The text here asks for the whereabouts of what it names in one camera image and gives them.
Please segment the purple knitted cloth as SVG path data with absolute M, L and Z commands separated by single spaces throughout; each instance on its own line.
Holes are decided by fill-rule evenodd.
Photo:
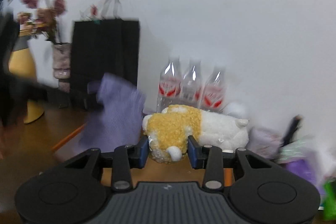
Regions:
M 121 145 L 137 144 L 141 135 L 145 95 L 129 81 L 105 73 L 100 81 L 88 84 L 102 108 L 88 115 L 78 149 L 99 148 L 112 152 Z

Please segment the yellow white plush toy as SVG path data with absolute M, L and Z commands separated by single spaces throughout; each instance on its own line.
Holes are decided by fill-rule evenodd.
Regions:
M 188 137 L 199 145 L 234 151 L 248 144 L 247 119 L 213 113 L 186 105 L 170 105 L 142 120 L 151 158 L 158 163 L 180 161 L 187 154 Z

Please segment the white tin box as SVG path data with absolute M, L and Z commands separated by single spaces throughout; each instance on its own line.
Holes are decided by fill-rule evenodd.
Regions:
M 249 132 L 247 148 L 266 159 L 274 159 L 282 145 L 282 136 L 263 127 L 253 127 Z

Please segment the right water bottle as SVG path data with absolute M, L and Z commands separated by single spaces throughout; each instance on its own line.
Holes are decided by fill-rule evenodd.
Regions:
M 214 67 L 203 88 L 200 102 L 202 110 L 221 113 L 226 96 L 225 68 Z

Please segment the water bottle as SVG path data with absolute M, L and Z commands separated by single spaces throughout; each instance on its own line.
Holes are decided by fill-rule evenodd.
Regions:
M 169 57 L 162 69 L 158 84 L 157 112 L 177 103 L 181 91 L 181 65 L 179 57 Z
M 203 88 L 200 102 L 202 110 L 221 113 L 226 96 L 225 68 L 214 67 Z
M 201 61 L 191 59 L 181 81 L 181 104 L 198 108 L 201 91 Z

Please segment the orange pencil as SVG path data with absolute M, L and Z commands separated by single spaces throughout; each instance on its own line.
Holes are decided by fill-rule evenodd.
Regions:
M 51 151 L 52 152 L 56 152 L 61 147 L 63 147 L 64 145 L 66 145 L 69 141 L 71 141 L 73 138 L 75 138 L 76 136 L 78 136 L 82 132 L 82 130 L 84 129 L 84 127 L 85 127 L 85 124 L 81 125 L 76 130 L 74 130 L 73 132 L 71 132 L 69 135 L 67 135 L 66 137 L 64 137 L 61 141 L 59 141 L 56 145 L 54 145 L 51 148 Z

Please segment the middle water bottle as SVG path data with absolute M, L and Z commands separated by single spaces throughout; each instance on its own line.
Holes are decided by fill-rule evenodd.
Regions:
M 198 108 L 201 91 L 201 61 L 191 59 L 181 81 L 181 104 Z

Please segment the left water bottle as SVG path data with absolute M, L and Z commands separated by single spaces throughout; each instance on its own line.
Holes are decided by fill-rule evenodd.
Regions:
M 157 112 L 177 103 L 181 91 L 181 65 L 179 57 L 169 57 L 162 69 L 158 84 Z

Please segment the purple tissue pack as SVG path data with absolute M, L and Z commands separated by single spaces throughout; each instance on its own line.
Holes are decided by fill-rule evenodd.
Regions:
M 309 152 L 302 158 L 290 160 L 284 164 L 286 170 L 313 184 L 320 195 L 323 195 L 321 169 L 315 152 Z

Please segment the black paper gift bag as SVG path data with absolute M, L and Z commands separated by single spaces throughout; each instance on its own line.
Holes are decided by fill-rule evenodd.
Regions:
M 71 49 L 71 106 L 100 108 L 95 89 L 105 73 L 137 84 L 140 24 L 118 16 L 120 0 L 105 0 L 100 19 L 76 21 Z

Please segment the green plastic box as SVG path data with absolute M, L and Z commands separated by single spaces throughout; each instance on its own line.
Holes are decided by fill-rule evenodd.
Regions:
M 335 178 L 325 182 L 323 185 L 325 190 L 325 199 L 323 202 L 323 217 L 327 221 L 335 221 L 336 217 L 336 195 L 335 195 Z

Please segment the pink textured flower vase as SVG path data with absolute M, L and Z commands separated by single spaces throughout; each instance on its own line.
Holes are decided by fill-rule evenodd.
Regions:
M 71 43 L 52 46 L 53 77 L 58 80 L 58 88 L 70 92 L 71 78 Z

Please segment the yellow thermos jug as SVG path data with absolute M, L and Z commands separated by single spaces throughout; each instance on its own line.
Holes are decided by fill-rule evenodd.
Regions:
M 10 60 L 9 71 L 15 75 L 22 76 L 31 80 L 37 79 L 35 61 L 29 49 L 31 38 L 28 30 L 21 30 L 19 37 L 14 44 Z M 44 114 L 43 107 L 35 101 L 27 102 L 27 114 L 24 124 L 33 123 Z

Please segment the dried pink roses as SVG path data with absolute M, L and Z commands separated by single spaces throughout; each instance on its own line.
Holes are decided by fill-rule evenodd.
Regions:
M 42 35 L 53 45 L 62 45 L 59 18 L 67 11 L 66 0 L 20 0 L 28 12 L 17 14 L 20 36 Z

